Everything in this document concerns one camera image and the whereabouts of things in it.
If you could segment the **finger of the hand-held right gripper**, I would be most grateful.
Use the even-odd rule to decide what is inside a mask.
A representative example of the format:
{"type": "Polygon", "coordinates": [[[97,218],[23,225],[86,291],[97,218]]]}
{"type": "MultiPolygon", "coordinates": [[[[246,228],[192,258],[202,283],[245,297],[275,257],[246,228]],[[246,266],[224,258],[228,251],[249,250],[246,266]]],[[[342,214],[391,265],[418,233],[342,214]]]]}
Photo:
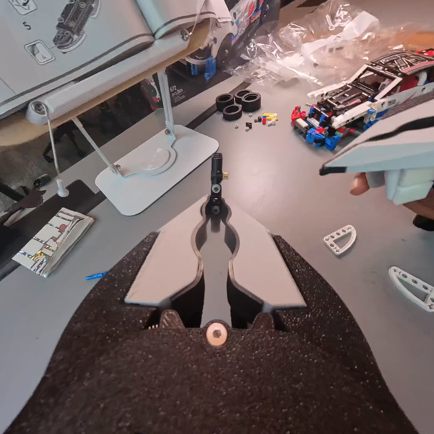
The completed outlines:
{"type": "Polygon", "coordinates": [[[433,165],[434,129],[430,127],[377,140],[354,140],[325,162],[319,175],[425,169],[433,165]]]}
{"type": "Polygon", "coordinates": [[[433,142],[433,116],[398,123],[398,116],[384,119],[362,133],[334,156],[334,161],[346,160],[356,148],[410,146],[433,142]]]}

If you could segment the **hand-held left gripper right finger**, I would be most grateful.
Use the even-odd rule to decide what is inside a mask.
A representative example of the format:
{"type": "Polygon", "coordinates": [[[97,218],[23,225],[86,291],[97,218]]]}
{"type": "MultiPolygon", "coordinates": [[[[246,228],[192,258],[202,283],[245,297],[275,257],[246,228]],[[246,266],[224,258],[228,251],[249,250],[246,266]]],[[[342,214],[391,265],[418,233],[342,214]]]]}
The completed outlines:
{"type": "Polygon", "coordinates": [[[226,284],[233,328],[260,313],[307,307],[273,235],[239,206],[225,202],[224,241],[231,257],[226,284]]]}

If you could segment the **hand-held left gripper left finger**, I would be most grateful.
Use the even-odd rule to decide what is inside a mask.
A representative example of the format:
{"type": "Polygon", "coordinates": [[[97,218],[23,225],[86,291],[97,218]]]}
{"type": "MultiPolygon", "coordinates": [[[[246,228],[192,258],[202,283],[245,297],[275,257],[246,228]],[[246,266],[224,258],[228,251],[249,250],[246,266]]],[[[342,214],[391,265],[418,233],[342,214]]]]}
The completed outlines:
{"type": "Polygon", "coordinates": [[[205,207],[209,195],[162,226],[125,303],[176,311],[187,328],[200,327],[204,305],[201,248],[207,240],[205,207]]]}

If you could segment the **white curved panel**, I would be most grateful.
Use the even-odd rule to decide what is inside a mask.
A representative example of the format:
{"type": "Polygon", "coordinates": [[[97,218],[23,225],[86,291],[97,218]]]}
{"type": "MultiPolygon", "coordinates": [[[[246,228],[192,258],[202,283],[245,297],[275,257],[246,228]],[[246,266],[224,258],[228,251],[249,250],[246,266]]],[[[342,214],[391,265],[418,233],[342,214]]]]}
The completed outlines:
{"type": "Polygon", "coordinates": [[[434,312],[433,285],[398,267],[390,267],[388,274],[394,286],[408,301],[426,312],[434,312]]]}
{"type": "Polygon", "coordinates": [[[326,235],[323,238],[323,242],[330,249],[330,251],[338,257],[343,255],[353,246],[356,237],[357,232],[355,230],[355,227],[348,224],[326,235]],[[340,247],[337,242],[341,241],[342,239],[344,239],[346,243],[340,247]]]}

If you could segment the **black toy brick assembly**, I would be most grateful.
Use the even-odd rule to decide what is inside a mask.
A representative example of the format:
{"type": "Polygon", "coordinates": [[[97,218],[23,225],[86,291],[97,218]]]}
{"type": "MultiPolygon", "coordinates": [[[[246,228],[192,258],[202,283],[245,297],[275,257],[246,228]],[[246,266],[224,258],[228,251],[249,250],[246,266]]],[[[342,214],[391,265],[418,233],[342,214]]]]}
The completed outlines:
{"type": "Polygon", "coordinates": [[[220,231],[220,222],[226,219],[228,213],[222,198],[221,183],[225,179],[227,179],[227,173],[223,171],[223,155],[213,153],[211,156],[210,197],[205,208],[206,216],[210,220],[210,230],[213,233],[220,231]]]}

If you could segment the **grey desk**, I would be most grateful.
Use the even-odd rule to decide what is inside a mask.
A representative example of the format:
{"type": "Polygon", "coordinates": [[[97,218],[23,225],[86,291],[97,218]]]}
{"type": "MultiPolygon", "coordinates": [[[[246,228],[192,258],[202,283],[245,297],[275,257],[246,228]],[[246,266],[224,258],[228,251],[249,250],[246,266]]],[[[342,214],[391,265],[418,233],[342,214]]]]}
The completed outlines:
{"type": "MultiPolygon", "coordinates": [[[[433,233],[412,225],[413,214],[375,188],[354,197],[351,174],[319,176],[329,153],[311,150],[281,118],[252,133],[212,115],[198,127],[215,138],[229,180],[224,198],[282,236],[337,291],[353,313],[388,387],[409,419],[433,433],[433,314],[402,297],[391,266],[433,284],[433,233]],[[353,225],[353,246],[335,256],[323,238],[353,225]]],[[[115,265],[209,191],[207,161],[133,217],[105,200],[94,225],[47,279],[19,267],[1,281],[1,433],[33,393],[60,336],[95,284],[87,275],[115,265]]]]}

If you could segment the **person's right hand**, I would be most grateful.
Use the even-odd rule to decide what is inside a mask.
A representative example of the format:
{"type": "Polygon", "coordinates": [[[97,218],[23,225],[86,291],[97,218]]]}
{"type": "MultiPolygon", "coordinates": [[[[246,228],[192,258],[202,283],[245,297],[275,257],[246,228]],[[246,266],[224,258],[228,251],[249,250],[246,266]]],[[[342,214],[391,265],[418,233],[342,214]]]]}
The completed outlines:
{"type": "MultiPolygon", "coordinates": [[[[350,194],[359,196],[369,190],[368,181],[364,172],[357,173],[351,183],[350,194]]],[[[434,219],[434,188],[432,187],[426,198],[404,203],[404,207],[417,215],[427,219],[434,219]]]]}

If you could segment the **toy brick car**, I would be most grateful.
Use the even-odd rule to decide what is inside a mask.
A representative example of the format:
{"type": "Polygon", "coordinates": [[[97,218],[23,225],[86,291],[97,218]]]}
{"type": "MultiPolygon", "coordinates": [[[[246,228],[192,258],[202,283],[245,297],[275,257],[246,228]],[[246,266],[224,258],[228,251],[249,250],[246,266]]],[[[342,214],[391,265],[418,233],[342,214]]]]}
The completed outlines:
{"type": "Polygon", "coordinates": [[[392,51],[364,64],[350,79],[308,93],[316,99],[291,113],[293,130],[315,147],[333,151],[409,101],[433,97],[434,51],[392,51]]]}

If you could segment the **folded paper booklet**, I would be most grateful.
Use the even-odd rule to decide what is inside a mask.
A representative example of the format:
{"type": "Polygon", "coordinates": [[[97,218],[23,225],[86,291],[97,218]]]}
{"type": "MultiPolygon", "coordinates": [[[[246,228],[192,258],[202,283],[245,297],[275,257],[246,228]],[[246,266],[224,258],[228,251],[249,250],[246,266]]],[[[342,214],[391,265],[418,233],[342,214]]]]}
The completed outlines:
{"type": "Polygon", "coordinates": [[[47,278],[94,223],[90,216],[61,208],[12,260],[47,278]]]}

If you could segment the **clear plastic bags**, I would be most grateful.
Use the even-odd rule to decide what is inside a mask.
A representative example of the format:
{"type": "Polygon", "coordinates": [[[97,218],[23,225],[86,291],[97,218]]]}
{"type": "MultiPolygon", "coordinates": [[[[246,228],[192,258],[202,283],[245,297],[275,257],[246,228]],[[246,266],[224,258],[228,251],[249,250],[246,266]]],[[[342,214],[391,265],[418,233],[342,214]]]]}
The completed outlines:
{"type": "Polygon", "coordinates": [[[319,86],[349,79],[370,60],[366,48],[380,30],[377,17],[348,1],[314,11],[245,43],[224,71],[249,83],[304,79],[319,86]]]}

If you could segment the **book stand with white base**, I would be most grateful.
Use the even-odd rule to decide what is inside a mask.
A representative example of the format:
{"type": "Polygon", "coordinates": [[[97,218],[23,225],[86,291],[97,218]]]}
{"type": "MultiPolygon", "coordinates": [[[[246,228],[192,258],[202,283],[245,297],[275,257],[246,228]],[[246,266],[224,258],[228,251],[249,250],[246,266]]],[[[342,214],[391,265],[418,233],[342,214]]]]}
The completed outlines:
{"type": "Polygon", "coordinates": [[[74,84],[47,94],[43,115],[15,113],[1,120],[1,145],[29,142],[65,122],[73,121],[106,168],[95,177],[95,186],[125,216],[141,213],[183,180],[219,148],[218,141],[182,125],[172,113],[166,67],[200,48],[208,35],[210,20],[192,29],[172,32],[146,50],[74,84]],[[149,139],[111,162],[84,129],[78,115],[157,73],[165,126],[149,139]]]}

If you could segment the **black toy set box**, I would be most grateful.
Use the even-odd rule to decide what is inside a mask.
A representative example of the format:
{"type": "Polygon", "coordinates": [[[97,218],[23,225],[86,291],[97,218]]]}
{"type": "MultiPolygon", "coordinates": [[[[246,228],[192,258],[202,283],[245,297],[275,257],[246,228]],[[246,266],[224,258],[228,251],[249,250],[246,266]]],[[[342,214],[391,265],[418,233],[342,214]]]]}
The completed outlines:
{"type": "Polygon", "coordinates": [[[166,69],[172,107],[230,78],[255,56],[254,39],[272,33],[282,1],[225,1],[231,21],[211,25],[202,47],[166,69]]]}

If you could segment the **open instruction manual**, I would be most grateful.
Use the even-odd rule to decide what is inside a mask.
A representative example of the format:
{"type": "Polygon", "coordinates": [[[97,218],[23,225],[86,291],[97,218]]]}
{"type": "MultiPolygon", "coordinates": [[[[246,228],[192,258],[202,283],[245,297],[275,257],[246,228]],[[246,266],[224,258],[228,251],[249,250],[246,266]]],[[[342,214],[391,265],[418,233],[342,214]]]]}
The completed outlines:
{"type": "Polygon", "coordinates": [[[225,1],[2,0],[1,118],[146,49],[172,30],[231,18],[225,1]]]}

